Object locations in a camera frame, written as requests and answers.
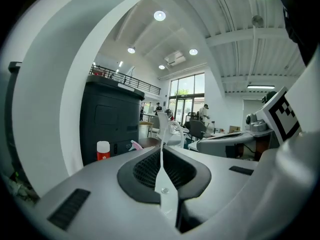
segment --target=large window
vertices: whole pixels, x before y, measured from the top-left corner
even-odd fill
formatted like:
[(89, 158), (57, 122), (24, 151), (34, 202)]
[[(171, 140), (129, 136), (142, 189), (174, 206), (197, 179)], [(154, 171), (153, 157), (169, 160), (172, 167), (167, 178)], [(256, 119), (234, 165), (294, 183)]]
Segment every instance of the large window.
[(194, 94), (195, 76), (179, 79), (177, 95)]
[(205, 93), (205, 74), (196, 74), (171, 81), (170, 97)]
[(197, 113), (205, 103), (205, 74), (196, 74), (171, 81), (168, 108), (182, 125), (190, 112)]

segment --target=glass door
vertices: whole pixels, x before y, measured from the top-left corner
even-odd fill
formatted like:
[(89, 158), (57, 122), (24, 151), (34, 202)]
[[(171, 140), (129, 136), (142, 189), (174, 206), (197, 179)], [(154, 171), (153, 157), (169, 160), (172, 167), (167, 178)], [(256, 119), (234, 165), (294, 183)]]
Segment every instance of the glass door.
[(182, 125), (186, 122), (186, 116), (189, 112), (192, 112), (194, 100), (192, 98), (184, 100), (184, 108), (183, 108), (183, 118), (182, 118)]
[(176, 103), (174, 119), (181, 122), (183, 119), (184, 99), (178, 99)]
[(185, 98), (185, 99), (178, 99), (176, 103), (176, 110), (174, 119), (181, 123), (183, 126), (186, 121), (186, 116), (189, 112), (192, 112), (194, 105), (193, 98)]

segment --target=railing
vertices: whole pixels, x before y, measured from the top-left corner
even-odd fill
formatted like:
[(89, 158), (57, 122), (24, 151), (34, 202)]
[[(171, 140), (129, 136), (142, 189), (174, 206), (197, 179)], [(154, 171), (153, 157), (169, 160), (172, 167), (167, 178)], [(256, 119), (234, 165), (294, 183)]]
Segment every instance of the railing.
[(161, 88), (156, 87), (152, 84), (149, 84), (147, 82), (138, 80), (134, 77), (128, 76), (126, 74), (122, 74), (120, 72), (116, 72), (114, 70), (105, 68), (103, 66), (98, 66), (98, 65), (92, 65), (89, 75), (96, 75), (96, 76), (101, 76), (104, 78), (109, 78), (114, 81), (118, 81), (126, 86), (130, 86), (133, 88), (140, 89), (142, 91), (150, 92), (153, 94), (160, 94)]

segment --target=ceiling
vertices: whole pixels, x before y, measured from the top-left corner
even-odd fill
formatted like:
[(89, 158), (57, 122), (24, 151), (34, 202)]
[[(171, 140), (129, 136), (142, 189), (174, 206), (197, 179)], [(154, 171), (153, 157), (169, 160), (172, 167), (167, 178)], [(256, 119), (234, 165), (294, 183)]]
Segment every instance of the ceiling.
[[(164, 21), (154, 19), (156, 11), (165, 12)], [(263, 24), (254, 30), (255, 15)], [(285, 30), (280, 0), (141, 0), (108, 39), (135, 47), (158, 77), (207, 64), (225, 93), (248, 93), (248, 84), (289, 88), (305, 69)], [(192, 48), (198, 55), (189, 54)], [(176, 51), (186, 61), (167, 65), (165, 58)]]

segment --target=white column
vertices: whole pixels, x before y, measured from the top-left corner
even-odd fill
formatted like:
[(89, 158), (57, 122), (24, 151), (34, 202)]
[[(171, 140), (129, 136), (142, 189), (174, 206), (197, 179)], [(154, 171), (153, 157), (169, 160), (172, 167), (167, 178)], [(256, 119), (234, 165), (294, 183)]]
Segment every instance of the white column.
[[(69, 0), (27, 50), (14, 90), (13, 133), (40, 197), (82, 168), (79, 119), (90, 66), (111, 29), (138, 1)], [(44, 2), (41, 13), (47, 9)]]

